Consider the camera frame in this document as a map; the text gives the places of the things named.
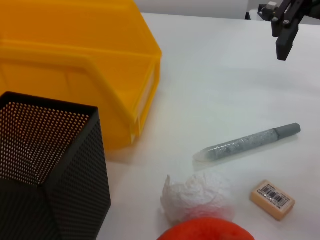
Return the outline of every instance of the barcode label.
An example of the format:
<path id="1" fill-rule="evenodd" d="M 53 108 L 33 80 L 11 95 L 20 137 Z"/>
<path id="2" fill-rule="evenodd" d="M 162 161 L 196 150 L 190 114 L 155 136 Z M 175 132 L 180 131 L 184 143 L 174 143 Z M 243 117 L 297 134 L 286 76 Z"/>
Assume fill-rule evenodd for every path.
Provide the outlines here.
<path id="1" fill-rule="evenodd" d="M 286 208 L 287 203 L 290 202 L 290 199 L 283 192 L 278 191 L 270 184 L 262 186 L 257 192 L 280 210 Z"/>

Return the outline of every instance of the eraser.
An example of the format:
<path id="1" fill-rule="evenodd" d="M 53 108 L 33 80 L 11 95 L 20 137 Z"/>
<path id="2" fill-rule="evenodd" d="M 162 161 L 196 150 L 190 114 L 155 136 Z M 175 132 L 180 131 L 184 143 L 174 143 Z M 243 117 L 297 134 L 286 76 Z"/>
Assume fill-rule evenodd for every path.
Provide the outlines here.
<path id="1" fill-rule="evenodd" d="M 278 221 L 281 221 L 296 203 L 291 196 L 267 180 L 251 192 L 250 200 Z"/>
<path id="2" fill-rule="evenodd" d="M 266 8 L 274 11 L 277 6 L 278 6 L 278 4 L 277 4 L 276 2 L 270 1 L 270 2 L 266 5 Z"/>

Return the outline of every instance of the storage bin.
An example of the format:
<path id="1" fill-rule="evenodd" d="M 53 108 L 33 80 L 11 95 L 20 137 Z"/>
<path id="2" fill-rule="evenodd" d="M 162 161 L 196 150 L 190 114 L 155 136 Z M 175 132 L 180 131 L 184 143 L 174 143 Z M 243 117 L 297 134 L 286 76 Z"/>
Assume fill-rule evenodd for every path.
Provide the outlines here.
<path id="1" fill-rule="evenodd" d="M 94 240 L 110 206 L 96 107 L 0 97 L 1 240 Z"/>
<path id="2" fill-rule="evenodd" d="M 97 106 L 106 150 L 142 133 L 161 55 L 133 0 L 0 1 L 0 95 Z"/>

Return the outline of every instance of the orange ball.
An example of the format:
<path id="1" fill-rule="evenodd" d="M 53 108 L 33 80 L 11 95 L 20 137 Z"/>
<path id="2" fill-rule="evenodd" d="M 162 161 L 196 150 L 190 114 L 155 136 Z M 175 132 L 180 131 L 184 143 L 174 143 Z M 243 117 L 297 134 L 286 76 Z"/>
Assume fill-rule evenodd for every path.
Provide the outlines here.
<path id="1" fill-rule="evenodd" d="M 242 227 L 219 218 L 202 217 L 180 223 L 158 240 L 255 240 Z"/>

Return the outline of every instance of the white table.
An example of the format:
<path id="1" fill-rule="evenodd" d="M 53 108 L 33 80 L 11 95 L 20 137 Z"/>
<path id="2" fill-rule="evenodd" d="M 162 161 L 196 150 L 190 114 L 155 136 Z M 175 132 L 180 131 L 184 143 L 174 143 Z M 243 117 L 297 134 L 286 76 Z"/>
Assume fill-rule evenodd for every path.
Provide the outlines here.
<path id="1" fill-rule="evenodd" d="M 286 62 L 268 22 L 143 15 L 163 51 L 161 82 L 143 136 L 107 154 L 112 206 L 98 240 L 156 240 L 170 224 L 160 197 L 167 175 L 185 181 L 199 150 L 299 123 L 277 143 L 209 165 L 236 186 L 234 222 L 256 240 L 320 236 L 320 27 L 301 25 Z M 250 202 L 268 179 L 296 199 L 277 222 Z"/>

